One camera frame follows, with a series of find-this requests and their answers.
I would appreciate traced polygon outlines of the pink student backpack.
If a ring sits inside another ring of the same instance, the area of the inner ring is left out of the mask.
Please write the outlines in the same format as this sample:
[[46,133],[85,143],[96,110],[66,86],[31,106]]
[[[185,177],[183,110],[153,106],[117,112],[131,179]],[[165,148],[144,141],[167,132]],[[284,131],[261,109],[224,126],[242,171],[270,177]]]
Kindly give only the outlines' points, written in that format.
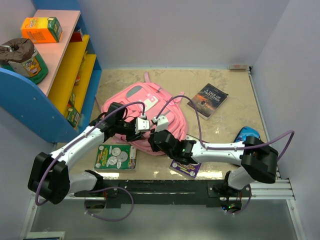
[[[160,85],[151,82],[149,78],[149,73],[144,73],[144,82],[138,82],[130,85],[124,90],[113,95],[111,98],[107,99],[105,103],[101,106],[100,111],[107,112],[109,106],[112,102],[121,103],[123,105],[131,102],[144,102],[145,104],[145,114],[147,119],[150,120],[150,128],[155,129],[156,126],[152,124],[151,120],[158,115],[162,107],[167,103],[168,100],[172,98],[172,95],[163,89]],[[180,108],[180,102],[182,98],[175,98],[172,100],[162,111],[168,120],[168,130],[174,135],[176,139],[184,140],[188,133],[187,120]],[[128,119],[129,122],[133,117],[140,117],[142,113],[142,106],[139,104],[131,105],[127,107],[128,109]],[[130,144],[136,149],[147,153],[152,156],[163,156],[164,153],[161,151],[154,152],[148,142],[148,137],[150,136],[150,131],[144,134],[146,139],[136,140],[133,142],[127,142],[125,135],[116,134],[112,138],[112,143],[114,144]]]

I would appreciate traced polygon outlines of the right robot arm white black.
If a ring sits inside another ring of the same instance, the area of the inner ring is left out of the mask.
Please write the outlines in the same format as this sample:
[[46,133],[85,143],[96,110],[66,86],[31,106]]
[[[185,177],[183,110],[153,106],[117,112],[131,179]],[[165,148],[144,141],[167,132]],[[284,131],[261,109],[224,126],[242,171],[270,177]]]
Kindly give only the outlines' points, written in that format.
[[238,166],[225,176],[223,192],[230,197],[254,181],[273,184],[276,181],[278,151],[254,136],[233,143],[203,143],[179,140],[168,130],[153,132],[148,142],[154,152],[163,152],[181,164],[227,163]]

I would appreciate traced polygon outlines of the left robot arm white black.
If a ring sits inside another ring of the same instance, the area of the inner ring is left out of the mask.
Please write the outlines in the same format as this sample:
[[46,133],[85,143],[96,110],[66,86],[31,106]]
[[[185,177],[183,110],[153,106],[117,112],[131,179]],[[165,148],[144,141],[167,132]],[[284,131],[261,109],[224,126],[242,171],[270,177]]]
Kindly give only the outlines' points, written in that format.
[[91,149],[103,144],[116,134],[131,141],[139,140],[150,129],[145,104],[138,102],[142,112],[130,122],[125,121],[128,105],[113,102],[106,112],[92,120],[76,138],[49,154],[39,153],[33,162],[27,187],[36,197],[52,204],[60,203],[69,194],[87,191],[99,196],[104,190],[103,177],[92,170],[72,175],[70,170]]

